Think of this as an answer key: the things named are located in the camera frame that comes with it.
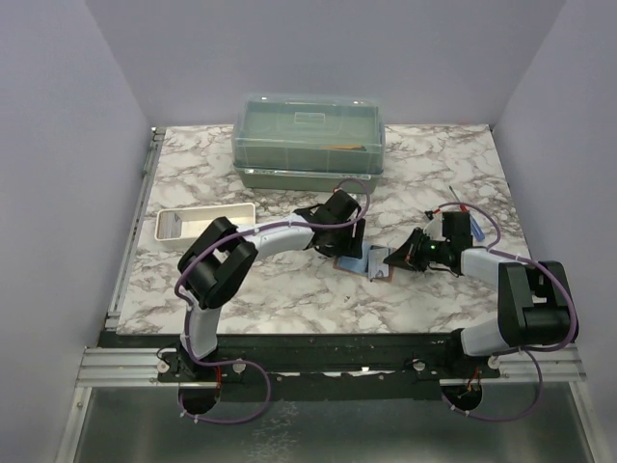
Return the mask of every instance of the blue object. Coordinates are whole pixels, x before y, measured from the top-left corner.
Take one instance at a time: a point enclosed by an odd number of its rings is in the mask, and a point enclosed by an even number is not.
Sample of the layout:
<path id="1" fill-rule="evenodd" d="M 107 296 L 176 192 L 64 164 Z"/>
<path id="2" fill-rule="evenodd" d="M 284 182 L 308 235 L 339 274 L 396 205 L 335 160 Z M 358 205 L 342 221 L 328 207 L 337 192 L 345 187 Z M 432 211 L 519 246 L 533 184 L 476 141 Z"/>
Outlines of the blue object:
<path id="1" fill-rule="evenodd" d="M 484 235 L 484 232 L 482 231 L 478 223 L 475 221 L 475 219 L 471 215 L 471 212 L 469 213 L 469 217 L 471 218 L 471 234 L 473 234 L 473 237 L 477 241 L 484 241 L 484 238 L 486 238 L 486 236 Z"/>
<path id="2" fill-rule="evenodd" d="M 336 259 L 335 268 L 338 268 L 340 270 L 347 270 L 348 272 L 363 275 L 371 279 L 386 278 L 389 275 L 389 267 L 386 265 L 385 269 L 379 268 L 379 266 L 383 264 L 383 258 L 380 258 L 381 261 L 371 262 L 370 257 L 376 250 L 387 250 L 387 255 L 392 252 L 392 249 L 388 248 L 387 246 L 379 246 L 364 241 L 362 243 L 362 257 L 360 259 L 353 259 L 342 256 Z M 371 270 L 373 270 L 375 274 L 378 274 L 379 271 L 382 271 L 382 273 L 385 272 L 385 274 L 383 274 L 382 276 L 371 275 Z"/>

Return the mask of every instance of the green plastic container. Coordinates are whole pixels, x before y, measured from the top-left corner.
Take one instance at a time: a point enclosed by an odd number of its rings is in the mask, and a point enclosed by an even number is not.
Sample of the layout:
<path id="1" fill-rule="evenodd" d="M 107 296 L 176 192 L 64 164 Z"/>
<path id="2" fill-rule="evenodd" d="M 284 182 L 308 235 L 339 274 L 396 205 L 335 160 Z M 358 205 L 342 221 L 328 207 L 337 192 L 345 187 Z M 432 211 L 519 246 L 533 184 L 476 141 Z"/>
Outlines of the green plastic container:
<path id="1" fill-rule="evenodd" d="M 234 127 L 233 166 L 249 188 L 372 192 L 384 171 L 384 125 L 364 98 L 254 95 Z M 361 193 L 355 183 L 345 189 Z"/>

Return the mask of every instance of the metal floor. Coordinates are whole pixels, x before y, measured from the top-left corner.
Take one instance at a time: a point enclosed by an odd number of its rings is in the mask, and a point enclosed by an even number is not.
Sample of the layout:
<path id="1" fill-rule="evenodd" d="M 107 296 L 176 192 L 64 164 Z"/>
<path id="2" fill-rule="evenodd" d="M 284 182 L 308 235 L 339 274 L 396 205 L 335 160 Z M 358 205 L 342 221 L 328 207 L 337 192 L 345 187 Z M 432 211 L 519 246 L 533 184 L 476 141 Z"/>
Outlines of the metal floor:
<path id="1" fill-rule="evenodd" d="M 506 416 L 533 400 L 535 386 L 485 387 L 478 408 Z M 584 463 L 593 461 L 567 383 L 548 384 L 531 417 L 477 422 L 442 402 L 371 400 L 275 402 L 248 424 L 194 424 L 179 417 L 174 388 L 94 389 L 77 462 L 423 462 Z M 255 404 L 223 403 L 239 416 Z"/>

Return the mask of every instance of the wire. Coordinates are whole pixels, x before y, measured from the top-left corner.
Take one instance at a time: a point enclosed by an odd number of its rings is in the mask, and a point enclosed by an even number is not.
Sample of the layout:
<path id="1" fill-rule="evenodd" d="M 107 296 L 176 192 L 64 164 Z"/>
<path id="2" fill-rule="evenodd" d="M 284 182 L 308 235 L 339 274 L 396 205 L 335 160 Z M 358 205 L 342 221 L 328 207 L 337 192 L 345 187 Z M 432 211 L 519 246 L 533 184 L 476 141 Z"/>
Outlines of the wire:
<path id="1" fill-rule="evenodd" d="M 521 256 L 514 256 L 513 254 L 506 253 L 506 252 L 494 249 L 494 247 L 497 245 L 497 243 L 499 241 L 501 241 L 501 229 L 499 228 L 499 225 L 497 224 L 496 220 L 493 217 L 491 217 L 486 211 L 484 211 L 483 209 L 481 209 L 477 205 L 468 204 L 468 203 L 459 203 L 459 202 L 440 204 L 439 205 L 439 209 L 441 209 L 443 207 L 447 207 L 449 205 L 465 205 L 466 207 L 468 207 L 470 209 L 473 209 L 473 210 L 476 210 L 477 212 L 482 214 L 484 217 L 486 217 L 488 219 L 488 221 L 491 222 L 491 225 L 493 225 L 493 228 L 496 231 L 496 239 L 495 239 L 495 241 L 490 243 L 486 247 L 486 250 L 489 253 L 494 254 L 495 256 L 500 256 L 501 258 L 518 260 L 520 262 L 524 262 L 524 263 L 528 263 L 530 265 L 533 265 L 538 270 L 540 270 L 555 285 L 555 287 L 559 290 L 561 295 L 566 300 L 566 304 L 568 306 L 568 315 L 570 317 L 570 329 L 568 330 L 568 334 L 566 335 L 564 340 L 562 342 L 556 344 L 556 345 L 552 345 L 552 346 L 549 346 L 549 347 L 528 346 L 527 349 L 531 350 L 531 351 L 534 351 L 534 352 L 555 352 L 557 350 L 563 349 L 570 342 L 572 342 L 572 340 L 574 339 L 574 337 L 575 337 L 575 335 L 577 333 L 577 326 L 578 326 L 577 311 L 575 309 L 575 303 L 573 302 L 572 297 L 570 296 L 570 293 L 561 284 L 561 282 L 559 282 L 559 280 L 557 280 L 557 278 L 547 269 L 547 267 L 545 267 L 540 262 L 538 262 L 538 261 L 536 261 L 534 259 L 523 258 Z M 506 352 L 499 352 L 499 354 L 503 355 L 503 354 L 506 354 L 506 353 L 513 353 L 513 352 L 517 352 L 517 350 L 518 349 L 508 350 Z"/>
<path id="2" fill-rule="evenodd" d="M 163 362 L 165 362 L 165 359 L 163 357 L 161 357 L 161 352 L 163 352 L 165 349 L 171 349 L 172 347 L 175 347 L 177 345 L 177 340 L 175 340 L 174 342 L 170 342 L 167 345 L 164 345 L 163 347 L 161 347 L 160 349 L 158 349 L 156 351 L 156 358 L 158 360 L 161 360 Z"/>
<path id="3" fill-rule="evenodd" d="M 528 264 L 533 265 L 534 267 L 536 267 L 538 270 L 540 270 L 555 285 L 555 287 L 559 290 L 561 295 L 566 300 L 566 304 L 568 305 L 568 315 L 570 317 L 570 328 L 568 330 L 568 334 L 566 335 L 566 337 L 564 338 L 564 340 L 562 342 L 560 342 L 560 343 L 558 343 L 556 345 L 549 346 L 549 347 L 534 347 L 534 346 L 529 345 L 529 346 L 521 348 L 521 351 L 529 356 L 529 358 L 533 362 L 533 365 L 536 367 L 536 370 L 538 371 L 538 393 L 537 393 L 533 403 L 525 411 L 521 412 L 520 414 L 518 414 L 518 415 L 516 415 L 514 417 L 509 417 L 509 418 L 486 417 L 486 416 L 483 416 L 483 415 L 477 415 L 477 414 L 470 413 L 469 411 L 461 410 L 461 409 L 455 407 L 452 404 L 452 402 L 450 402 L 445 395 L 442 395 L 443 400 L 450 406 L 450 410 L 452 410 L 454 412 L 457 412 L 457 413 L 460 413 L 462 415 L 465 415 L 466 417 L 474 418 L 474 419 L 480 420 L 482 422 L 513 422 L 515 420 L 519 420 L 521 418 L 525 418 L 525 417 L 529 416 L 531 413 L 533 413 L 535 411 L 536 407 L 538 406 L 538 403 L 540 403 L 540 398 L 542 397 L 542 393 L 543 393 L 543 390 L 544 390 L 544 379 L 543 379 L 543 376 L 542 376 L 542 370 L 540 369 L 540 364 L 538 364 L 538 361 L 536 360 L 536 358 L 531 354 L 531 351 L 534 351 L 534 352 L 555 352 L 557 350 L 561 350 L 566 345 L 568 345 L 570 342 L 572 342 L 572 340 L 574 339 L 575 334 L 577 332 L 577 326 L 578 326 L 578 318 L 577 318 L 577 311 L 575 309 L 575 304 L 574 304 L 574 302 L 572 300 L 572 297 L 570 296 L 570 293 L 566 290 L 566 288 L 547 269 L 547 267 L 542 265 L 540 262 L 538 262 L 538 261 L 536 261 L 534 259 L 523 258 L 521 256 L 514 256 L 514 255 L 512 255 L 510 253 L 506 253 L 506 252 L 494 249 L 495 246 L 497 245 L 497 243 L 499 243 L 499 241 L 501 241 L 501 229 L 499 228 L 499 225 L 496 222 L 496 220 L 493 217 L 491 217 L 488 214 L 488 212 L 486 212 L 482 208 L 478 207 L 477 205 L 468 204 L 468 203 L 461 203 L 461 202 L 440 204 L 439 205 L 439 209 L 441 209 L 443 207 L 450 206 L 450 205 L 457 205 L 457 206 L 464 205 L 467 208 L 473 209 L 473 210 L 479 212 L 480 214 L 482 214 L 491 223 L 491 225 L 493 226 L 493 228 L 495 229 L 495 232 L 496 232 L 496 239 L 492 243 L 487 245 L 486 250 L 489 253 L 491 253 L 491 254 L 493 254 L 495 256 L 500 256 L 500 257 L 506 258 L 506 259 L 517 260 L 517 261 L 520 261 L 520 262 L 528 263 Z M 518 350 L 519 349 L 510 349 L 510 350 L 506 350 L 504 352 L 497 352 L 496 355 L 512 354 L 514 352 L 517 352 Z"/>
<path id="4" fill-rule="evenodd" d="M 473 372 L 473 375 L 471 376 L 471 378 L 469 379 L 469 381 L 467 382 L 467 390 L 471 392 L 471 381 L 473 381 L 476 376 L 478 376 L 480 372 L 480 367 L 476 367 L 475 371 Z"/>
<path id="5" fill-rule="evenodd" d="M 245 364 L 249 367 L 253 367 L 256 368 L 261 375 L 263 376 L 263 378 L 265 379 L 265 383 L 266 383 L 266 397 L 263 400 L 263 403 L 254 411 L 252 412 L 252 414 L 243 417 L 243 418 L 238 418 L 238 419 L 232 419 L 232 420 L 223 420 L 223 419 L 216 419 L 216 418 L 207 418 L 207 417 L 203 417 L 201 415 L 193 415 L 188 413 L 185 408 L 184 408 L 184 402 L 183 402 L 183 398 L 182 395 L 180 395 L 179 399 L 178 399 L 178 405 L 180 406 L 180 408 L 182 409 L 182 414 L 181 416 L 188 416 L 189 418 L 192 418 L 193 420 L 195 420 L 196 422 L 212 422 L 212 423 L 216 423 L 216 424 L 240 424 L 242 422 L 249 422 L 255 418 L 257 418 L 258 416 L 260 416 L 263 412 L 266 411 L 266 409 L 268 408 L 268 404 L 270 403 L 270 397 L 272 395 L 272 384 L 270 382 L 270 378 L 268 377 L 268 373 L 266 372 L 265 369 L 263 369 L 263 367 L 260 364 L 257 364 L 255 362 L 251 362 L 249 360 L 226 360 L 223 362 L 204 362 L 202 360 L 200 360 L 196 355 L 195 352 L 193 351 L 193 347 L 192 347 L 192 343 L 191 343 L 191 339 L 189 336 L 190 331 L 190 327 L 191 327 L 191 307 L 193 305 L 193 301 L 186 296 L 185 294 L 182 294 L 182 292 L 180 292 L 181 288 L 184 286 L 184 283 L 186 283 L 186 279 L 188 277 L 188 275 L 195 269 L 195 267 L 203 260 L 205 259 L 207 256 L 209 256 L 210 254 L 212 254 L 214 252 L 215 249 L 219 248 L 220 246 L 222 246 L 223 244 L 231 241 L 232 239 L 236 239 L 238 237 L 242 237 L 242 236 L 248 236 L 250 234 L 257 234 L 259 232 L 263 232 L 266 230 L 271 230 L 271 229 L 275 229 L 275 228 L 279 228 L 279 227 L 304 227 L 304 228 L 308 228 L 308 229 L 313 229 L 313 230 L 336 230 L 336 229 L 343 229 L 345 227 L 351 227 L 356 225 L 358 222 L 360 222 L 360 220 L 364 217 L 364 215 L 366 215 L 366 212 L 368 211 L 368 208 L 370 207 L 370 193 L 368 192 L 368 188 L 366 187 L 366 185 L 364 184 L 363 181 L 358 180 L 357 178 L 346 178 L 344 179 L 341 183 L 338 184 L 338 186 L 335 188 L 335 191 L 337 189 L 340 188 L 340 186 L 343 183 L 346 182 L 354 182 L 360 185 L 360 187 L 362 188 L 365 196 L 366 196 L 366 203 L 364 204 L 364 207 L 360 210 L 360 212 L 357 214 L 357 216 L 353 219 L 350 220 L 348 222 L 344 222 L 342 224 L 333 224 L 333 225 L 321 225 L 321 224 L 309 224 L 308 222 L 275 222 L 273 224 L 267 224 L 264 226 L 255 226 L 252 229 L 246 230 L 246 231 L 239 231 L 233 234 L 230 234 L 228 236 L 225 236 L 221 239 L 219 239 L 217 242 L 215 242 L 214 244 L 212 244 L 210 247 L 208 247 L 205 251 L 203 251 L 201 254 L 199 254 L 195 259 L 193 259 L 193 261 L 184 269 L 184 271 L 182 272 L 182 274 L 180 275 L 180 277 L 178 278 L 177 282 L 175 283 L 175 287 L 174 287 L 174 293 L 177 297 L 179 297 L 180 299 L 186 301 L 186 303 L 188 304 L 188 310 L 186 312 L 186 315 L 184 315 L 184 340 L 185 340 L 185 348 L 186 348 L 186 352 L 189 354 L 190 359 L 199 366 L 202 367 L 223 367 L 226 365 L 234 365 L 234 364 Z"/>
<path id="6" fill-rule="evenodd" d="M 447 267 L 434 267 L 433 265 L 427 265 L 427 267 L 431 270 L 435 270 L 437 272 L 447 272 L 450 275 L 454 276 L 455 278 L 459 278 L 460 275 L 458 275 L 457 273 L 454 273 L 452 270 L 450 270 Z"/>
<path id="7" fill-rule="evenodd" d="M 540 403 L 540 399 L 542 398 L 542 394 L 544 393 L 544 377 L 542 376 L 542 370 L 540 369 L 540 364 L 538 363 L 536 358 L 533 356 L 533 354 L 531 354 L 531 352 L 529 352 L 527 349 L 522 349 L 522 351 L 529 356 L 529 358 L 531 359 L 531 362 L 533 362 L 533 365 L 536 367 L 536 371 L 538 372 L 538 391 L 531 405 L 529 405 L 529 407 L 526 410 L 523 410 L 518 415 L 515 415 L 514 417 L 504 417 L 504 418 L 487 417 L 486 415 L 480 415 L 480 414 L 472 413 L 470 411 L 461 410 L 460 408 L 456 407 L 452 402 L 450 402 L 450 400 L 444 394 L 442 394 L 442 400 L 450 407 L 451 411 L 456 412 L 468 418 L 473 418 L 474 420 L 479 420 L 481 422 L 515 422 L 516 420 L 520 420 L 522 418 L 528 417 L 536 410 L 536 408 L 538 407 L 538 404 Z"/>
<path id="8" fill-rule="evenodd" d="M 219 393 L 223 388 L 223 371 L 221 367 L 216 367 L 216 390 Z"/>

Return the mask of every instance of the gray wall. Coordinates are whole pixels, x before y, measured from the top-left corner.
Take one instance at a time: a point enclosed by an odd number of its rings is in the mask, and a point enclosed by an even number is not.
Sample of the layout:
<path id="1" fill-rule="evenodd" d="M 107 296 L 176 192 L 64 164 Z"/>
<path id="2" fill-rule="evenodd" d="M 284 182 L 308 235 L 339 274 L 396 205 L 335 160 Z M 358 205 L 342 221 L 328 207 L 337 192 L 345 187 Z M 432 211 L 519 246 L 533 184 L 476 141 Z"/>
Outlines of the gray wall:
<path id="1" fill-rule="evenodd" d="M 569 0 L 496 126 L 535 257 L 563 261 L 617 455 L 617 2 Z"/>
<path id="2" fill-rule="evenodd" d="M 134 210 L 149 127 L 80 0 L 0 14 L 0 461 L 52 461 Z"/>
<path id="3" fill-rule="evenodd" d="M 377 96 L 397 123 L 496 123 L 563 0 L 87 0 L 152 124 L 246 92 Z"/>

